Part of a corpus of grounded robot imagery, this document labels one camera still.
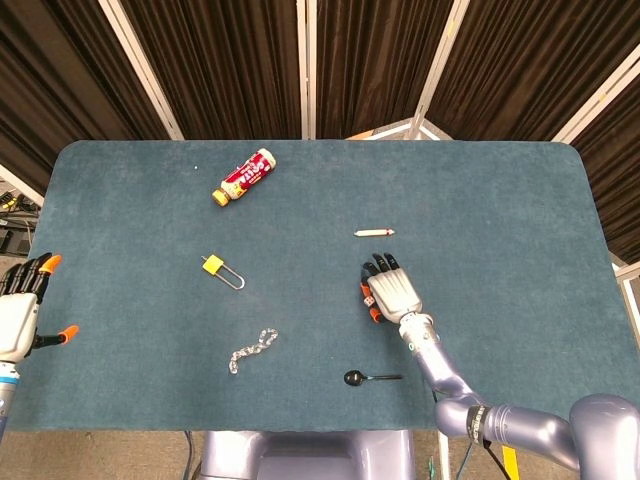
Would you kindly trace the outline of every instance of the plastic bottle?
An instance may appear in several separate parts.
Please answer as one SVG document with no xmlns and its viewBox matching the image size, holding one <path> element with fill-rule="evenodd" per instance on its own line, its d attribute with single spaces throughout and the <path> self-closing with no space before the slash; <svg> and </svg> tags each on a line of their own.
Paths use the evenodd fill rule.
<svg viewBox="0 0 640 480">
<path fill-rule="evenodd" d="M 242 166 L 236 168 L 227 175 L 220 188 L 211 194 L 213 199 L 221 207 L 229 201 L 237 200 L 244 195 L 253 185 L 269 175 L 276 167 L 276 159 L 266 148 L 261 148 L 254 153 Z"/>
</svg>

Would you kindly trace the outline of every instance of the metal chain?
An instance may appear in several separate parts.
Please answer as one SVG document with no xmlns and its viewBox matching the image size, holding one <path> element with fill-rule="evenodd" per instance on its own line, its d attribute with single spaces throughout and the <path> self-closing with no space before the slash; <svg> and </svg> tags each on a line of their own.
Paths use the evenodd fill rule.
<svg viewBox="0 0 640 480">
<path fill-rule="evenodd" d="M 233 355 L 231 355 L 231 361 L 229 362 L 229 371 L 231 372 L 231 374 L 235 375 L 236 373 L 238 373 L 239 359 L 241 359 L 242 357 L 248 357 L 249 355 L 259 354 L 263 350 L 269 348 L 276 338 L 278 338 L 278 331 L 275 328 L 265 328 L 260 332 L 258 343 L 233 352 Z"/>
</svg>

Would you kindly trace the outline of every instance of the yellow object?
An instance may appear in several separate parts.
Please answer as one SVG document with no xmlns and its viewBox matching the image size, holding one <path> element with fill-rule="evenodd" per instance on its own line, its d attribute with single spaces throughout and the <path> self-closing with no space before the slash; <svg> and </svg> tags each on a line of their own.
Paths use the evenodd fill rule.
<svg viewBox="0 0 640 480">
<path fill-rule="evenodd" d="M 511 447 L 502 446 L 502 459 L 504 460 L 504 468 L 509 474 L 511 480 L 520 480 L 518 472 L 518 459 L 516 451 Z"/>
<path fill-rule="evenodd" d="M 227 194 L 224 193 L 219 188 L 214 190 L 211 196 L 216 201 L 216 203 L 221 207 L 225 207 L 229 203 L 229 198 L 227 197 Z"/>
<path fill-rule="evenodd" d="M 224 264 L 224 260 L 216 257 L 215 255 L 211 255 L 209 258 L 205 260 L 204 265 L 202 265 L 202 268 L 204 268 L 211 275 L 215 275 L 216 273 L 218 273 L 218 270 L 220 270 L 220 267 L 223 264 Z"/>
</svg>

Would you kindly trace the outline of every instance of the bottle cap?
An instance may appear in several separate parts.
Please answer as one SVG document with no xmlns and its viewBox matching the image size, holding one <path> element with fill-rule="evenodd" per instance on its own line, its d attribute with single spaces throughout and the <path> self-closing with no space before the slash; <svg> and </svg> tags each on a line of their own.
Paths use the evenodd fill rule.
<svg viewBox="0 0 640 480">
<path fill-rule="evenodd" d="M 216 203 L 221 207 L 225 207 L 229 203 L 229 198 L 227 197 L 227 194 L 224 193 L 224 191 L 220 190 L 219 188 L 214 190 L 211 196 L 216 201 Z"/>
</svg>

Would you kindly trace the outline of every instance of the red label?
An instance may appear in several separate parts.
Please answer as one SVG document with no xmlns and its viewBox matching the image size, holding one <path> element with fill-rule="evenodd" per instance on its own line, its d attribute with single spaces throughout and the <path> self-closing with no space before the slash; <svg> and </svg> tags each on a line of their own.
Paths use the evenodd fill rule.
<svg viewBox="0 0 640 480">
<path fill-rule="evenodd" d="M 236 168 L 224 179 L 227 183 L 237 184 L 242 190 L 248 190 L 261 178 L 271 173 L 271 164 L 261 153 L 255 153 L 244 165 Z"/>
</svg>

